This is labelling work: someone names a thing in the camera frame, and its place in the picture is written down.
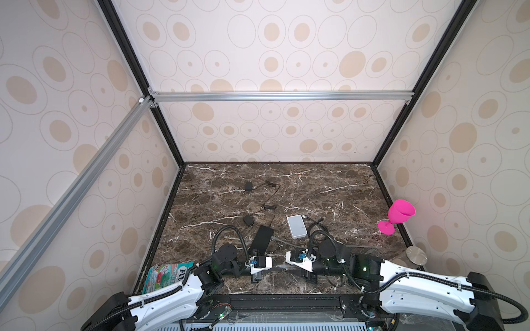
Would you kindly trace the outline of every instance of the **wallpaper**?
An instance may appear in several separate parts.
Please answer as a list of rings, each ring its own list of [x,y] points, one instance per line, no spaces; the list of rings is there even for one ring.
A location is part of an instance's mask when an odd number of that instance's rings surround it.
[[[367,162],[403,100],[160,103],[185,161]]]
[[[527,308],[529,87],[530,1],[485,1],[379,167],[392,198],[416,206],[405,226],[429,271],[483,273]]]
[[[0,2],[0,270],[138,98],[91,1]]]
[[[0,314],[1,331],[69,331],[131,293],[177,165],[149,110]]]
[[[411,89],[460,0],[114,0],[162,92]]]

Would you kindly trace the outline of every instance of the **brown marble tabletop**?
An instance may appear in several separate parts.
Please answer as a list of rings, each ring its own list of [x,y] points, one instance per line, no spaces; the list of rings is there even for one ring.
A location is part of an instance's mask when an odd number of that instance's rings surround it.
[[[281,185],[267,202],[276,205],[271,210],[254,215],[255,225],[248,227],[242,217],[260,210],[266,199],[276,190],[263,185],[245,192],[244,183],[258,186],[268,180]],[[398,231],[387,236],[379,232],[377,222],[387,218],[388,207],[377,185],[375,176],[362,164],[188,164],[177,191],[170,216],[165,225],[153,265],[200,262],[211,254],[211,239],[223,225],[234,225],[250,245],[259,225],[269,225],[274,236],[288,243],[307,246],[308,239],[293,239],[287,225],[287,216],[304,214],[312,219],[323,217],[322,223],[336,240],[355,245],[357,253],[390,259],[405,250]],[[234,231],[221,234],[217,247],[224,243],[241,243]],[[250,277],[224,277],[222,294],[239,293],[345,293],[355,292],[343,285],[338,277],[319,276],[318,285],[286,269],[285,252],[291,246],[272,240],[267,255],[273,259],[274,271],[263,276],[256,284]]]

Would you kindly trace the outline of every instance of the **black wire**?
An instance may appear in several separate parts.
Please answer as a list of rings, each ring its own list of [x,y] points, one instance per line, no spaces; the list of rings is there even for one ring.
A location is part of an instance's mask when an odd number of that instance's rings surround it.
[[[313,229],[315,226],[318,226],[318,227],[320,227],[321,230],[326,231],[327,233],[329,233],[328,228],[327,228],[324,224],[321,223],[321,222],[324,220],[323,217],[319,218],[317,221],[315,221],[314,219],[312,219],[312,218],[309,217],[309,216],[306,216],[306,218],[307,218],[308,220],[310,220],[311,222],[313,222],[313,223],[311,223],[311,224],[309,225],[309,227],[308,227],[308,229],[307,229],[307,236],[308,236],[308,237],[311,235],[311,229]]]
[[[266,184],[266,183],[263,182],[263,183],[259,184],[258,186],[253,187],[252,190],[254,191],[255,189],[258,189],[258,188],[262,187],[262,186],[265,185],[265,184]]]
[[[272,210],[272,211],[274,212],[274,215],[272,216],[272,220],[271,220],[270,223],[269,223],[269,227],[271,227],[272,222],[274,221],[274,218],[276,217],[276,208],[277,208],[277,206],[276,206],[276,205],[269,205],[269,204],[267,204],[267,202],[268,202],[270,199],[272,199],[272,197],[275,196],[276,193],[278,193],[278,190],[280,189],[281,185],[280,185],[280,184],[271,183],[271,182],[269,182],[269,181],[265,181],[265,183],[263,183],[263,184],[267,184],[268,186],[271,186],[271,187],[276,187],[276,190],[274,191],[274,193],[273,193],[268,199],[266,199],[266,200],[261,204],[261,206],[260,206],[260,210],[253,212],[253,213],[250,214],[249,216],[253,216],[253,215],[255,215],[255,214],[259,213],[259,212],[262,212],[262,211],[264,211],[264,210]]]
[[[270,220],[269,227],[272,226],[272,222],[274,222],[274,218],[276,217],[276,206],[272,210],[274,212],[274,215],[272,215],[272,219]]]
[[[326,280],[328,281],[328,283],[331,284],[331,286],[336,287],[336,288],[341,288],[341,287],[343,287],[344,285],[346,285],[346,282],[342,281],[342,276],[340,277],[340,281],[342,282],[341,284],[333,284],[333,282],[331,281],[331,279],[329,279],[328,275],[326,275]]]
[[[337,259],[337,261],[341,261],[342,257],[340,256],[339,248],[337,246],[337,242],[335,241],[335,238],[333,238],[333,236],[331,236],[329,233],[324,232],[322,230],[316,230],[309,237],[309,245],[308,245],[307,255],[311,256],[313,254],[313,241],[314,241],[314,237],[317,234],[323,235],[323,236],[327,237],[331,241],[331,244],[333,245],[333,248],[335,249],[335,258]],[[407,277],[407,278],[408,277],[417,277],[417,278],[423,278],[423,279],[426,279],[426,280],[434,281],[434,282],[437,282],[437,283],[440,283],[440,284],[444,284],[444,285],[447,285],[447,286],[450,286],[450,287],[454,287],[454,288],[457,288],[457,289],[461,288],[463,290],[471,291],[473,293],[480,293],[480,294],[485,294],[487,296],[492,296],[492,297],[494,297],[496,299],[499,299],[499,300],[502,300],[504,302],[507,302],[510,305],[512,305],[512,306],[516,307],[517,309],[519,309],[519,311],[520,311],[519,316],[513,317],[513,318],[503,318],[502,319],[502,323],[504,323],[504,324],[522,323],[522,322],[524,322],[524,321],[526,321],[528,319],[528,310],[526,310],[526,308],[523,305],[521,305],[519,302],[517,302],[517,301],[515,301],[515,300],[513,300],[513,299],[511,299],[511,298],[509,298],[507,296],[503,296],[502,294],[498,294],[498,293],[495,293],[495,292],[492,292],[492,291],[488,291],[488,290],[474,288],[472,286],[461,285],[460,283],[455,283],[455,282],[452,282],[452,281],[449,281],[449,280],[440,279],[438,277],[431,276],[431,275],[426,275],[426,274],[419,273],[419,272],[402,272],[402,273],[397,274],[397,275],[393,276],[392,278],[390,278],[383,286],[381,286],[381,287],[379,287],[379,288],[377,288],[377,289],[375,289],[373,291],[365,291],[364,288],[361,287],[361,285],[359,285],[355,281],[355,279],[351,275],[350,271],[346,267],[346,264],[345,263],[339,263],[339,264],[342,267],[342,271],[344,272],[346,277],[348,277],[348,280],[350,281],[350,283],[353,286],[355,286],[358,290],[360,290],[362,293],[365,293],[365,294],[377,294],[377,293],[383,292],[384,290],[388,289],[393,283],[397,282],[399,279],[404,278],[404,277]]]

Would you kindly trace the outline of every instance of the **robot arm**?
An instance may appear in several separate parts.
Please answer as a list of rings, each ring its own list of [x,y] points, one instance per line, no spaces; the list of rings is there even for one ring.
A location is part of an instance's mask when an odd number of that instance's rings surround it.
[[[325,236],[327,240],[317,250],[293,249],[286,253],[285,262],[303,269],[302,276],[308,280],[317,275],[346,275],[350,285],[365,294],[362,304],[366,314],[383,311],[432,316],[466,325],[470,331],[501,331],[505,323],[521,323],[528,318],[527,310],[518,302],[493,292],[482,274],[454,277],[409,269],[352,254],[329,234]],[[521,315],[503,320],[497,299],[516,306]]]
[[[363,316],[412,313],[448,319],[466,325],[470,331],[502,331],[504,323],[521,323],[528,312],[519,303],[492,291],[485,276],[471,272],[467,277],[432,274],[393,264],[367,255],[352,254],[327,232],[327,240],[318,250],[293,249],[285,262],[300,268],[301,276],[315,281],[318,275],[346,275],[349,284],[363,295],[354,302]],[[210,296],[223,287],[221,275],[249,275],[252,282],[261,279],[261,272],[272,267],[270,257],[245,254],[237,261],[235,246],[225,244],[213,252],[209,260],[189,268],[182,281],[157,291],[127,298],[123,292],[111,296],[81,327],[81,331],[151,331],[177,320],[202,318],[211,309]],[[497,299],[504,300],[520,311],[517,318],[503,320]],[[228,311],[198,331],[210,331]]]

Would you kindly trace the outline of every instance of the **black power adapter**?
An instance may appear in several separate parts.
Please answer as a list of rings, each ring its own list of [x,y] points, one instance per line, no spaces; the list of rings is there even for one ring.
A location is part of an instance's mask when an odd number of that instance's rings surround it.
[[[243,216],[243,222],[245,222],[246,226],[248,227],[254,226],[254,218],[252,217],[252,215]]]

